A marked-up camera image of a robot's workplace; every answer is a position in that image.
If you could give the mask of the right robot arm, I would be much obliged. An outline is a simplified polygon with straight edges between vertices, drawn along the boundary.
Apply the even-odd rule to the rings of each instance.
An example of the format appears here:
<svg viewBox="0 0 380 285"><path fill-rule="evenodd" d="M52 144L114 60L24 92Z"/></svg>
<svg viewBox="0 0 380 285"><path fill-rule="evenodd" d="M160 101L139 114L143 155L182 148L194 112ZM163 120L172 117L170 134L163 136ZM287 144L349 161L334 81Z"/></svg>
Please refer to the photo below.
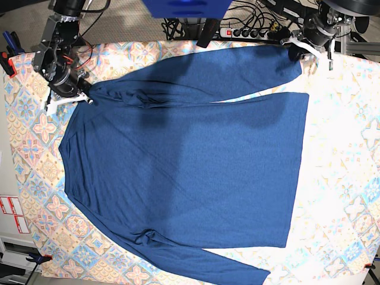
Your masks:
<svg viewBox="0 0 380 285"><path fill-rule="evenodd" d="M80 36L80 19L84 1L50 1L53 14L47 19L40 43L36 46L33 69L47 81L50 93L43 99L42 109L52 116L60 105L84 101L91 84L89 74L72 48L84 45Z"/></svg>

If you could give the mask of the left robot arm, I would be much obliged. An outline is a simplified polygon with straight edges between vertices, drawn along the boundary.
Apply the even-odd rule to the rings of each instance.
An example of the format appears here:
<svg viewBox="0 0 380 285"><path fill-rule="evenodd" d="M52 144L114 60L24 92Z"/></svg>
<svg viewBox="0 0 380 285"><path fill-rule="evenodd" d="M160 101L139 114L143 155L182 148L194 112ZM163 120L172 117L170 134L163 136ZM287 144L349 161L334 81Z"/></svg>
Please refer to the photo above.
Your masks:
<svg viewBox="0 0 380 285"><path fill-rule="evenodd" d="M379 1L321 1L318 12L306 16L302 28L281 40L289 44L289 58L298 61L307 54L322 58L327 45L328 63L333 63L335 38L340 26L350 26L355 17L370 17L379 13Z"/></svg>

